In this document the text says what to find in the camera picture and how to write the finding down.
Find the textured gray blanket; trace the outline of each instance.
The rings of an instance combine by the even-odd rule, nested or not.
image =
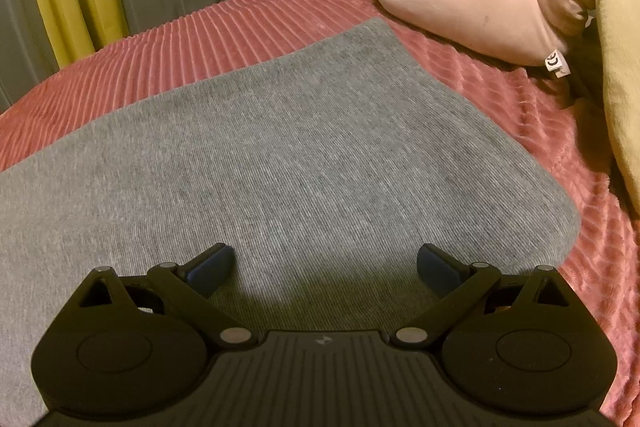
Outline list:
[[[99,118],[1,173],[0,201],[2,427],[44,411],[31,352],[95,266],[224,241],[238,270],[214,301],[250,327],[390,330],[433,302],[422,243],[522,271],[561,263],[579,223],[382,20]]]

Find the red blanket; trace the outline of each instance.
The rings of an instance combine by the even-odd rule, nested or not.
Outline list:
[[[374,0],[229,0],[122,41],[55,74],[0,116],[0,170],[81,125],[174,87],[269,60],[372,16],[435,78],[466,96],[548,169],[582,214],[562,266],[608,334],[618,375],[603,412],[640,425],[640,221],[629,218],[603,112],[565,80],[478,57],[386,17]]]

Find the fabric tag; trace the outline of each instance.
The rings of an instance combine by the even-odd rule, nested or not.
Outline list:
[[[562,78],[571,73],[566,63],[566,58],[564,58],[564,55],[558,50],[553,50],[553,52],[545,58],[545,66],[548,71],[556,75],[556,78]]]

